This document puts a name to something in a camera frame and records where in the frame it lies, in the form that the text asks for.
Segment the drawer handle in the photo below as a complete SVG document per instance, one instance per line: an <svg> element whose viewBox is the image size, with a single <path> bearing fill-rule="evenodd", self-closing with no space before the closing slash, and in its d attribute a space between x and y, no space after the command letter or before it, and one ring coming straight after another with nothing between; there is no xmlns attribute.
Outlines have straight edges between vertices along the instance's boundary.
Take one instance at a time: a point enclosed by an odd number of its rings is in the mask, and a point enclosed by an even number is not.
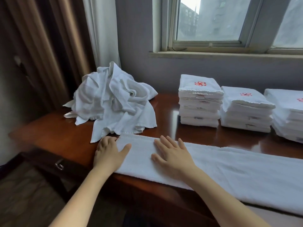
<svg viewBox="0 0 303 227"><path fill-rule="evenodd" d="M63 161L63 159L60 159L58 162L55 163L55 166L59 169L59 170L63 170L64 166L62 166L62 164L60 164Z"/></svg>

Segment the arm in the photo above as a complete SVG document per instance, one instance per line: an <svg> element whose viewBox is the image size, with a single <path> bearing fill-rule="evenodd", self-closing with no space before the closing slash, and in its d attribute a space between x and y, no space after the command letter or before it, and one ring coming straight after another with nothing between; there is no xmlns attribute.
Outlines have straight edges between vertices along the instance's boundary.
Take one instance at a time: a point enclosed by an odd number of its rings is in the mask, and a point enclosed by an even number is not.
<svg viewBox="0 0 303 227"><path fill-rule="evenodd" d="M131 149L129 143L118 152L116 139L109 136L101 139L95 153L93 169L50 227L85 227L87 225L101 187L108 177L121 166Z"/></svg>
<svg viewBox="0 0 303 227"><path fill-rule="evenodd" d="M169 175L178 177L195 190L221 227L270 227L262 218L199 169L183 141L181 139L178 141L180 146L170 137L161 136L160 141L155 140L154 142L164 158L158 154L152 154L151 158Z"/></svg>

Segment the wooden table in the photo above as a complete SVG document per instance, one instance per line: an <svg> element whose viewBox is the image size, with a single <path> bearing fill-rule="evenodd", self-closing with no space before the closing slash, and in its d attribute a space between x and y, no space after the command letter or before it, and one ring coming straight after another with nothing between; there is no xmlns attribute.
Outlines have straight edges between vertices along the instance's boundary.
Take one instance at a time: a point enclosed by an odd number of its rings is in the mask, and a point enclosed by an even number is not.
<svg viewBox="0 0 303 227"><path fill-rule="evenodd" d="M157 128L140 135L159 138L169 135L184 142L238 147L254 152L303 159L303 145L270 134L218 127L180 124L178 96L159 94L151 100ZM90 144L93 121L75 126L75 119L63 117L63 108L33 121L10 134L22 155L32 163L66 201L70 195L59 177L80 184L92 168L97 143ZM113 174L102 193L136 207L168 226L218 226L211 212L193 191L166 186L126 175ZM249 206L272 226L303 226L303 219L291 214Z"/></svg>

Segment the window frame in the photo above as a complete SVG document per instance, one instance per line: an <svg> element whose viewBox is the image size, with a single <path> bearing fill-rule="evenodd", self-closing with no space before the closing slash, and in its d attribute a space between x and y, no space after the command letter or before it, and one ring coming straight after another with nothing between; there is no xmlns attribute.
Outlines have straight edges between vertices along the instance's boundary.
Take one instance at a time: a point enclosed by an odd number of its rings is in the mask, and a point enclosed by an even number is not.
<svg viewBox="0 0 303 227"><path fill-rule="evenodd" d="M162 51L303 54L303 49L272 48L290 0L251 0L238 41L178 41L180 0L162 0Z"/></svg>

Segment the window sill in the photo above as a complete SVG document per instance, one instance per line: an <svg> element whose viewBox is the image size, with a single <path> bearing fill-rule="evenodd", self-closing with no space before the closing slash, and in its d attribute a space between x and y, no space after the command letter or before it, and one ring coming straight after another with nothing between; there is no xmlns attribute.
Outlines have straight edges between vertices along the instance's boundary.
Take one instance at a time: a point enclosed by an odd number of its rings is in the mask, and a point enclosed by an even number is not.
<svg viewBox="0 0 303 227"><path fill-rule="evenodd" d="M161 51L149 52L149 57L154 58L177 58L177 59L203 59L210 57L256 57L256 58L279 58L279 59L303 59L303 55L287 54L247 54L247 53L205 53L205 52L174 52Z"/></svg>

